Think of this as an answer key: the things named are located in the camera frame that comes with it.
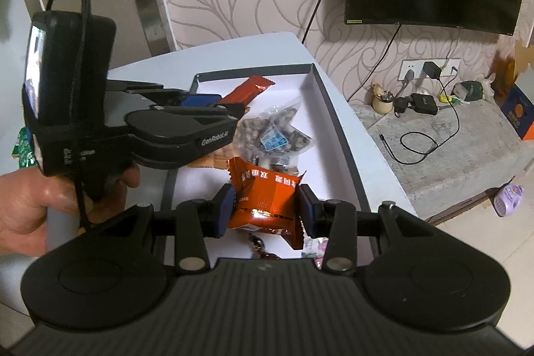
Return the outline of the person left hand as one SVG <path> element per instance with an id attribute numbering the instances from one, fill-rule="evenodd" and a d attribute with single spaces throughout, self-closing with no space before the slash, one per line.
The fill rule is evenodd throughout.
<path id="1" fill-rule="evenodd" d="M 89 221 L 99 224 L 125 210 L 127 190 L 140 185 L 140 169 L 128 168 L 99 203 L 84 198 Z M 77 217 L 74 183 L 61 176 L 46 177 L 36 166 L 1 176 L 1 254 L 40 257 L 46 253 L 47 210 Z"/>

